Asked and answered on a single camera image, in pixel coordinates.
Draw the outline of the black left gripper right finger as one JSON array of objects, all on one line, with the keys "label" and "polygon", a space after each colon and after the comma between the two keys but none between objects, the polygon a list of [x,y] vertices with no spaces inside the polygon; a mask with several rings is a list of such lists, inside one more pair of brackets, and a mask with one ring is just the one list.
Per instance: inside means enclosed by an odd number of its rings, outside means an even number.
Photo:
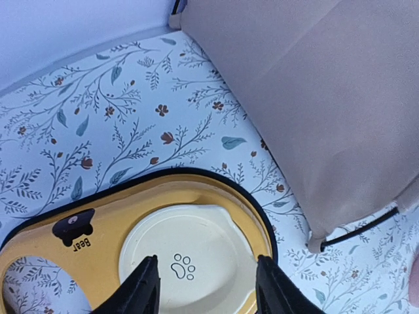
[{"label": "black left gripper right finger", "polygon": [[257,313],[324,314],[269,256],[258,256],[255,290]]}]

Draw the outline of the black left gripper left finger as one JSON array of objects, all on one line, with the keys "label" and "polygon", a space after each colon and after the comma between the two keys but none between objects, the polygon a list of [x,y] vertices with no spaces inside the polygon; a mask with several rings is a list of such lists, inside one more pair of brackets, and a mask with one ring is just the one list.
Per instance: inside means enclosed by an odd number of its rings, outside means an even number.
[{"label": "black left gripper left finger", "polygon": [[93,314],[157,314],[160,276],[157,255],[146,256],[121,286]]}]

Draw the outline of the cream pet bowl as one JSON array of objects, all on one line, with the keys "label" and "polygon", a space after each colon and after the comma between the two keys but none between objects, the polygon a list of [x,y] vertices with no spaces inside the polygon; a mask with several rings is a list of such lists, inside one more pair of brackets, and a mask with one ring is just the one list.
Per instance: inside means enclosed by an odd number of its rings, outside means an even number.
[{"label": "cream pet bowl", "polygon": [[122,246],[120,281],[153,255],[161,313],[255,312],[257,262],[225,208],[174,205],[141,219]]}]

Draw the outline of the yellow double bowl holder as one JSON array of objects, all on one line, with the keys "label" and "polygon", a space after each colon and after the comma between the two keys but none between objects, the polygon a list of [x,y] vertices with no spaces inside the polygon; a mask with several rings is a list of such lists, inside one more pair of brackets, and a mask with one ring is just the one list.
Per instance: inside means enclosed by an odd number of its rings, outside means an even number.
[{"label": "yellow double bowl holder", "polygon": [[165,169],[33,218],[1,246],[1,312],[92,313],[123,282],[120,252],[147,215],[174,205],[218,205],[255,260],[277,259],[272,225],[238,183],[195,168]]}]

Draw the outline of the beige pet tent fabric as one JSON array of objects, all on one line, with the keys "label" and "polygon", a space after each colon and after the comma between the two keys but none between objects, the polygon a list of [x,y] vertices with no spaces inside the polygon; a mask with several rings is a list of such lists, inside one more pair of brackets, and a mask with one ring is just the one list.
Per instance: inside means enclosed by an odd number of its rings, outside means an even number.
[{"label": "beige pet tent fabric", "polygon": [[177,1],[311,230],[418,202],[417,1]]}]

